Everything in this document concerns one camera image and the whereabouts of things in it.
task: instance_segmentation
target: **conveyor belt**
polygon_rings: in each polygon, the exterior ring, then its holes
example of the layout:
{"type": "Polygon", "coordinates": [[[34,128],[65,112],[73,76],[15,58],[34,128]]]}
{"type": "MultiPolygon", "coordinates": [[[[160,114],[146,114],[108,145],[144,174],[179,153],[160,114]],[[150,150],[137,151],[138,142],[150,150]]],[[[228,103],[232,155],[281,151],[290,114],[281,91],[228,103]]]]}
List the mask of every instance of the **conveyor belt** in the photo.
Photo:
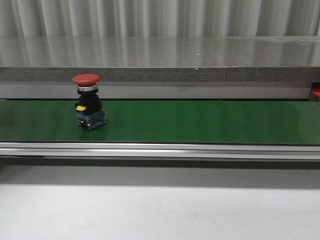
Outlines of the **conveyor belt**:
{"type": "Polygon", "coordinates": [[[103,100],[108,123],[91,131],[77,126],[75,102],[0,101],[0,155],[320,157],[319,102],[103,100]]]}

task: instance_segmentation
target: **corrugated metal wall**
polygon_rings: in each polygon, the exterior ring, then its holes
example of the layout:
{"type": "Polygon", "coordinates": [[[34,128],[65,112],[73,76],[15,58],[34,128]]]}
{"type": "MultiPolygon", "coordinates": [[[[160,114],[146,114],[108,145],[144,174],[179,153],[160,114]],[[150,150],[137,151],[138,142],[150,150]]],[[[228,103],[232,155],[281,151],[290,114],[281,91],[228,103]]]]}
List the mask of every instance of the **corrugated metal wall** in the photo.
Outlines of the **corrugated metal wall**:
{"type": "Polygon", "coordinates": [[[320,0],[0,0],[0,36],[312,36],[320,0]]]}

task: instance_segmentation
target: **aluminum rail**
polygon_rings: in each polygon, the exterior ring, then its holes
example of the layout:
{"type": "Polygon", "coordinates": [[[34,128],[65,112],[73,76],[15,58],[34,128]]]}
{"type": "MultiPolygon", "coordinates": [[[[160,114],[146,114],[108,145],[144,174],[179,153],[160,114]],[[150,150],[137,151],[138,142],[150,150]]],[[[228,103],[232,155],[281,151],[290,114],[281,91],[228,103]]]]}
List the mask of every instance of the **aluminum rail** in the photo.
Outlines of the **aluminum rail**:
{"type": "Polygon", "coordinates": [[[248,160],[320,160],[320,146],[247,144],[158,144],[88,142],[0,142],[0,158],[45,157],[157,157],[248,160]]]}

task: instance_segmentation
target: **red button cap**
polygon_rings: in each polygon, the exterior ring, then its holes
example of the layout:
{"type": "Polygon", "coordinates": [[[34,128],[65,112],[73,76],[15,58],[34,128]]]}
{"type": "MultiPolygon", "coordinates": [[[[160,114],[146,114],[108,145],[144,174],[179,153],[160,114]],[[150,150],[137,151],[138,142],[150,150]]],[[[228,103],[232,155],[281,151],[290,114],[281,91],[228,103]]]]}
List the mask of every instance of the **red button cap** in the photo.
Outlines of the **red button cap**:
{"type": "Polygon", "coordinates": [[[92,87],[100,80],[101,78],[96,74],[85,73],[75,76],[72,82],[78,84],[79,87],[92,87]]]}

